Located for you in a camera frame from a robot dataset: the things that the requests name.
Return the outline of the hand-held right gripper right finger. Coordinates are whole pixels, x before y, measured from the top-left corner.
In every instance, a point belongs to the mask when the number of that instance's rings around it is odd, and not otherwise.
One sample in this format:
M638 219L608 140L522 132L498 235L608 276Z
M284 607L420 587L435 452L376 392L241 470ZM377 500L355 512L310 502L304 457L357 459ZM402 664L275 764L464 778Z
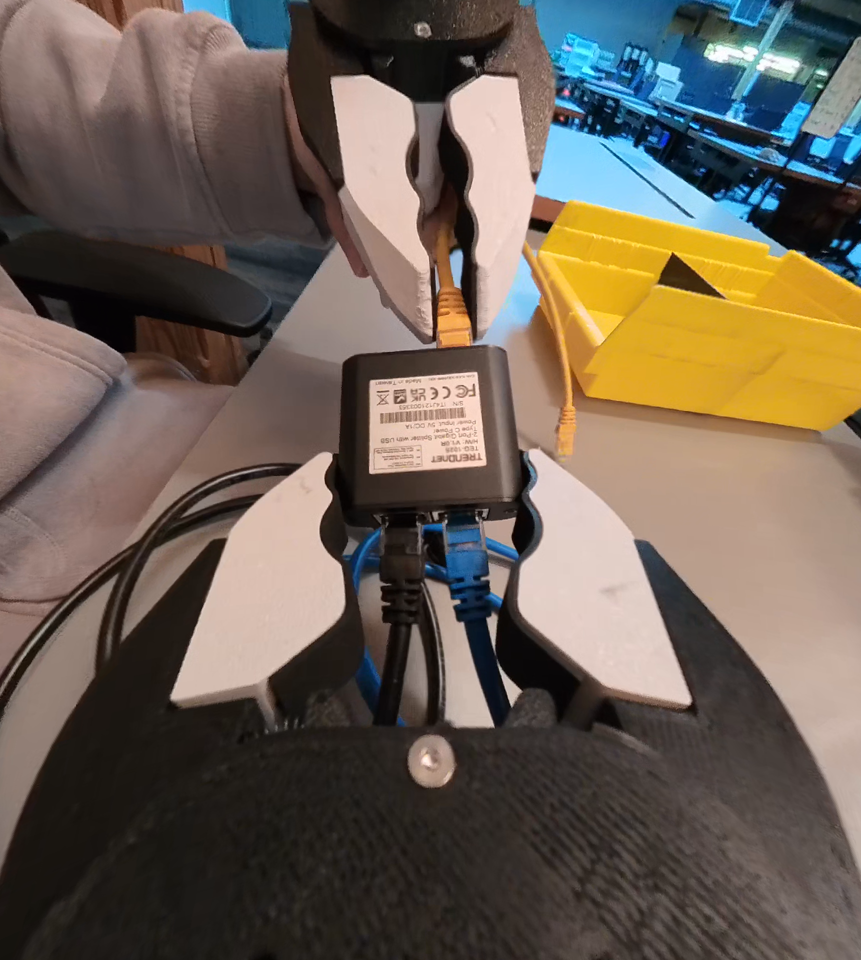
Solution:
M606 702L675 713L693 694L629 526L540 449L521 453L518 552L496 626L496 657L557 714Z

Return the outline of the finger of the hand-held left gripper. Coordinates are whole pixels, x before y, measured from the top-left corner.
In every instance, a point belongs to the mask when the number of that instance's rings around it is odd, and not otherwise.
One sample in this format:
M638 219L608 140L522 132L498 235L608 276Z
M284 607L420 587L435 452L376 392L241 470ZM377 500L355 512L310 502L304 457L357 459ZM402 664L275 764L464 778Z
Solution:
M518 79L482 74L448 94L445 162L457 196L461 288L482 340L509 296L531 219L533 179Z
M432 256L422 235L441 199L444 103L414 102L371 76L330 80L343 182L338 198L381 302L423 344L436 336Z

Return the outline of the grey desk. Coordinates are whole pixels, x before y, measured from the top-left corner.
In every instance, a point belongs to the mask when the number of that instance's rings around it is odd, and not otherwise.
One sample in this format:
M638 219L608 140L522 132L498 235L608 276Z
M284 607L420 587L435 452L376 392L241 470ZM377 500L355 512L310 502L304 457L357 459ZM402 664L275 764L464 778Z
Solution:
M333 247L134 536L235 467L336 450L341 365L419 344ZM651 543L779 694L861 870L861 441L586 397L565 467Z

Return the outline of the person's left hand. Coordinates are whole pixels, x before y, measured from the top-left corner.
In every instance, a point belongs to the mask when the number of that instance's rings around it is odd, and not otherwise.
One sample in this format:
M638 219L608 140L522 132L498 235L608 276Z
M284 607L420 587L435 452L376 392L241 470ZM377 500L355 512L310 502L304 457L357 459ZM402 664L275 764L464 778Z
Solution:
M304 198L316 198L317 207L323 213L328 232L341 247L352 272L358 278L366 279L369 276L369 270L345 220L338 188L304 139L290 82L287 79L283 81L281 101L287 126L288 151L298 193Z

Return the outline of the adjoining grey table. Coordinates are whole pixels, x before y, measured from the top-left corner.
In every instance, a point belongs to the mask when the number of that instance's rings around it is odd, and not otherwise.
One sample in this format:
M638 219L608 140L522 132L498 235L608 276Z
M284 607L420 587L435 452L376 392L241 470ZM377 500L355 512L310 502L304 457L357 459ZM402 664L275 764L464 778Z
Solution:
M547 230L570 201L765 243L775 256L786 252L784 246L633 148L629 141L552 125L531 220Z

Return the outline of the yellow plastic bin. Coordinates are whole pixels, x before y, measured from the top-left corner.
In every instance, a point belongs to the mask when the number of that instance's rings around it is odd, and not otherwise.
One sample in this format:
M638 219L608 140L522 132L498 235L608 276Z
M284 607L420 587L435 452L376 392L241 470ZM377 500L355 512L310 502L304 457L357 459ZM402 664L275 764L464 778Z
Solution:
M588 398L813 431L861 409L861 288L803 254L572 200L536 257Z

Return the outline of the person in grey hoodie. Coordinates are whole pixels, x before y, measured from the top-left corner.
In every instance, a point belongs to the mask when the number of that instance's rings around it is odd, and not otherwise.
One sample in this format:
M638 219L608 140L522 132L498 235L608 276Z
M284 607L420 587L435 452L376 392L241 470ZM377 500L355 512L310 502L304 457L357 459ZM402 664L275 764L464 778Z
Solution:
M0 675L128 541L231 393L37 316L0 267Z

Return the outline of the hanging paper sheet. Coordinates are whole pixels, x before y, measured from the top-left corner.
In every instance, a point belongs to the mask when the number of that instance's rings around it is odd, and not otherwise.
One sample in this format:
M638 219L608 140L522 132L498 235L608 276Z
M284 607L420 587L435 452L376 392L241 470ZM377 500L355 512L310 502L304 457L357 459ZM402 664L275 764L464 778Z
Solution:
M861 99L861 36L849 47L801 126L805 136L834 138Z

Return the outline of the black network splitter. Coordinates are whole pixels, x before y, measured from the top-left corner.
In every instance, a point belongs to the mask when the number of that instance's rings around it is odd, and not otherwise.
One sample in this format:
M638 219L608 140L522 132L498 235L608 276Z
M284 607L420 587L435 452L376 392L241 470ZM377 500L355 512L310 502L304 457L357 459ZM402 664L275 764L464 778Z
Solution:
M509 357L493 344L357 354L341 368L345 521L513 518L524 489Z

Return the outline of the person's left forearm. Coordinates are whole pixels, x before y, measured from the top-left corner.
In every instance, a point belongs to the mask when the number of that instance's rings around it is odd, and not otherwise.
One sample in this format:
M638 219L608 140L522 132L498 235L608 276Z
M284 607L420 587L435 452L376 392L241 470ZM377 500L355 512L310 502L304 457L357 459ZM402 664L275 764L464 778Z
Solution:
M117 30L77 2L0 2L0 216L152 245L320 243L287 76L286 52L205 12Z

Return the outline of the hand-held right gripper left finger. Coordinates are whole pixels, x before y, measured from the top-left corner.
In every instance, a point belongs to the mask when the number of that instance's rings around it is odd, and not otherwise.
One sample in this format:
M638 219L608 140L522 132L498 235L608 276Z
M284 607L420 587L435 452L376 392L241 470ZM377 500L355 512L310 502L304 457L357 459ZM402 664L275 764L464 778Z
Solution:
M322 452L232 527L170 702L303 710L352 681L365 634L347 541L337 460Z

